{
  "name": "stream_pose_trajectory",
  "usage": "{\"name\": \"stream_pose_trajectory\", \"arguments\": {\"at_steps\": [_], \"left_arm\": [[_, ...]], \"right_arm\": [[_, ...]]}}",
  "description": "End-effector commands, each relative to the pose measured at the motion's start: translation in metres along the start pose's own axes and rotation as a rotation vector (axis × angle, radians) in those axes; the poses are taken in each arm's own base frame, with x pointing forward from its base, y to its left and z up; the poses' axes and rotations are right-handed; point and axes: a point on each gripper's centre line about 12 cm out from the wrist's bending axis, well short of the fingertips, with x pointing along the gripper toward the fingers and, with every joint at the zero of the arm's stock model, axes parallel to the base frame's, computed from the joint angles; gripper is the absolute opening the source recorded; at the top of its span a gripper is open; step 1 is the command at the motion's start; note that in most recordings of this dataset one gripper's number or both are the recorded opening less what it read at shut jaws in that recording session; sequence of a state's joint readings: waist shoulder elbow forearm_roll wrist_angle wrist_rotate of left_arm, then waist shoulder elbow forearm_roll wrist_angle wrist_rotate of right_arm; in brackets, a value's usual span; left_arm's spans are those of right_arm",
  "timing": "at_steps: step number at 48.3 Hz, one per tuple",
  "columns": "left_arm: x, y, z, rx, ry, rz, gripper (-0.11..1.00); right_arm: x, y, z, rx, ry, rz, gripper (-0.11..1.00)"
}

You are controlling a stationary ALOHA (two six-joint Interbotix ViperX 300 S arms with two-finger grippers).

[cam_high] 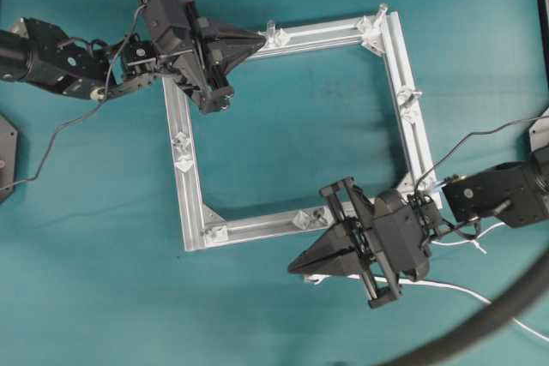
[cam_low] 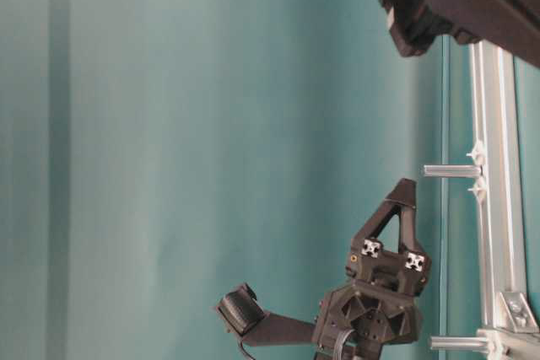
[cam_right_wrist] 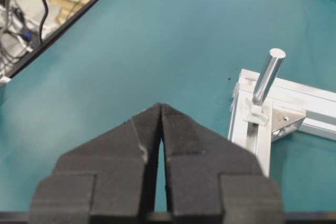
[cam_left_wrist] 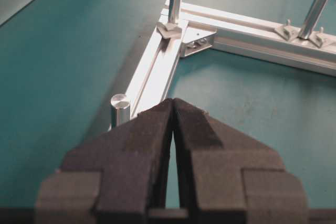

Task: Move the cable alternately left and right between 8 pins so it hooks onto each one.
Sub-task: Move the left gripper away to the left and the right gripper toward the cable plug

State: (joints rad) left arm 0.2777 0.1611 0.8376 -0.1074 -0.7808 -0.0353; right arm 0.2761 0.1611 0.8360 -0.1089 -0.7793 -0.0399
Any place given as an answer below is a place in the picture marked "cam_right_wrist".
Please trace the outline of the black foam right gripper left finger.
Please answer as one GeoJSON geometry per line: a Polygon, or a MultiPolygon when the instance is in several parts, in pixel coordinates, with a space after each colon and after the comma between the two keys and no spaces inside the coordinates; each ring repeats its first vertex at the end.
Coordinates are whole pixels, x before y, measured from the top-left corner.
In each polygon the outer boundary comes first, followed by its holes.
{"type": "Polygon", "coordinates": [[[155,104],[62,154],[35,190],[29,223],[142,223],[154,209],[160,140],[155,104]]]}

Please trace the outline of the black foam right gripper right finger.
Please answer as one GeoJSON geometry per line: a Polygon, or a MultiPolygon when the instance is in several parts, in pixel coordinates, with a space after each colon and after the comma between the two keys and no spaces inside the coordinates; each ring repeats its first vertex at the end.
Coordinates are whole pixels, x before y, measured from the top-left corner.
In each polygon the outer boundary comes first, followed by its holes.
{"type": "Polygon", "coordinates": [[[276,182],[254,154],[161,107],[167,197],[175,223],[283,223],[276,182]]]}

